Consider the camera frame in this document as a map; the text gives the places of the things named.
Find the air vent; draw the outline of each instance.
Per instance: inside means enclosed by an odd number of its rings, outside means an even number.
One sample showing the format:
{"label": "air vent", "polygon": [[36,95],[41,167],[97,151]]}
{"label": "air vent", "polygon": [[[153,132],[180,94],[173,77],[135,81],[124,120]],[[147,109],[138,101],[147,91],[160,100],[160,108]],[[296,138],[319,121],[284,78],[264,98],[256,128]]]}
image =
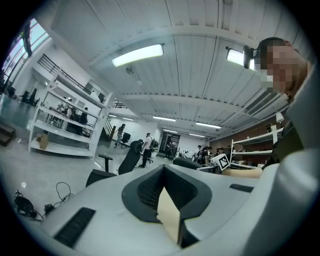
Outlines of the air vent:
{"label": "air vent", "polygon": [[264,108],[266,105],[268,105],[275,97],[278,95],[276,92],[266,92],[263,95],[261,95],[257,100],[255,100],[248,108],[247,108],[247,114],[252,115],[262,108]]}

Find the white wall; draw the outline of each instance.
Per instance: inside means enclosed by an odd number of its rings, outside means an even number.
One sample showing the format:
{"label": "white wall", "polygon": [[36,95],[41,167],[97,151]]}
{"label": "white wall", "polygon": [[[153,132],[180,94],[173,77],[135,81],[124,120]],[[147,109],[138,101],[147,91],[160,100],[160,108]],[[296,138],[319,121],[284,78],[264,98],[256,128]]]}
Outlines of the white wall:
{"label": "white wall", "polygon": [[178,148],[180,151],[192,151],[195,152],[198,148],[198,145],[209,146],[209,141],[200,139],[200,138],[193,138],[189,136],[180,135],[180,140],[178,144]]}
{"label": "white wall", "polygon": [[[145,122],[142,120],[134,120],[129,121],[122,118],[108,117],[111,123],[111,126],[115,126],[117,130],[122,124],[125,124],[125,128],[123,132],[130,134],[130,140],[128,144],[131,142],[142,139],[143,141],[146,138],[147,133],[151,133],[151,136],[154,137],[156,133],[156,129],[158,127],[157,122]],[[117,133],[115,132],[113,135],[113,139],[116,140],[118,138]]]}

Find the person sitting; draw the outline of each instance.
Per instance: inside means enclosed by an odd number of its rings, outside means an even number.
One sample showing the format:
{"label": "person sitting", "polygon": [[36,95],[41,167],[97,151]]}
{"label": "person sitting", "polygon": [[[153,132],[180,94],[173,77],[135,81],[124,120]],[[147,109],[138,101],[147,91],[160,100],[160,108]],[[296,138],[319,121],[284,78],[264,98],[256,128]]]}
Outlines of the person sitting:
{"label": "person sitting", "polygon": [[82,113],[81,113],[81,116],[80,116],[79,123],[80,123],[80,124],[83,124],[83,125],[86,125],[86,124],[88,123],[88,117],[87,117],[87,116],[88,116],[87,113],[82,112]]}

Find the cardboard piece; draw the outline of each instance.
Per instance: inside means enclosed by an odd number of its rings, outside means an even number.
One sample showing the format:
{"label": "cardboard piece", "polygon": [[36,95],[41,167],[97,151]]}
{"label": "cardboard piece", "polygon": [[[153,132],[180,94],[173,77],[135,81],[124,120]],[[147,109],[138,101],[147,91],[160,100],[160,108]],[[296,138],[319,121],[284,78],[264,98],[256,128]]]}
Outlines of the cardboard piece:
{"label": "cardboard piece", "polygon": [[41,140],[40,140],[40,149],[45,150],[48,146],[49,143],[49,138],[48,138],[48,134],[43,133]]}

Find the ceiling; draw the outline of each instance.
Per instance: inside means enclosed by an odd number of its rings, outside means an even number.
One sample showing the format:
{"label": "ceiling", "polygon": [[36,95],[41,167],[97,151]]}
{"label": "ceiling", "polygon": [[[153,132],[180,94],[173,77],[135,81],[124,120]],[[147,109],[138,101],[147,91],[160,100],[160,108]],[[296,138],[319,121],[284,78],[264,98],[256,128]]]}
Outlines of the ceiling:
{"label": "ceiling", "polygon": [[[44,8],[46,16],[38,22],[101,88],[114,92],[145,120],[175,118],[161,126],[211,140],[287,104],[276,95],[248,114],[266,88],[257,72],[227,61],[226,47],[242,52],[244,45],[256,48],[262,39],[275,36],[292,42],[305,58],[314,58],[303,31],[272,0],[55,0]],[[164,44],[162,56],[119,67],[111,62],[154,44]]]}

